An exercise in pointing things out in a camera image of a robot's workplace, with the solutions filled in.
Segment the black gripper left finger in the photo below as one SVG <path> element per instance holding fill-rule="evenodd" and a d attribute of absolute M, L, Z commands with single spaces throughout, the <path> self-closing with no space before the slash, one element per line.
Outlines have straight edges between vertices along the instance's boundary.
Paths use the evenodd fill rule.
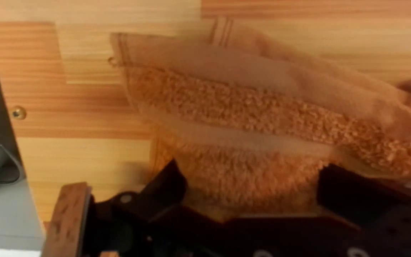
<path fill-rule="evenodd" d="M 179 218 L 187 213 L 182 206 L 187 186 L 177 163 L 172 160 L 142 191 L 122 191 L 97 203 L 96 217 L 144 224 Z"/>

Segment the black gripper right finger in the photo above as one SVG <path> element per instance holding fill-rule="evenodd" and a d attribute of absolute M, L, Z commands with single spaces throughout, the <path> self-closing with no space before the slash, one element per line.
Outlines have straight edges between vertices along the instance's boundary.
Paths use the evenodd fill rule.
<path fill-rule="evenodd" d="M 371 224 L 398 207 L 411 207 L 411 190 L 400 181 L 370 179 L 338 166 L 320 171 L 316 197 L 320 206 L 356 224 Z"/>

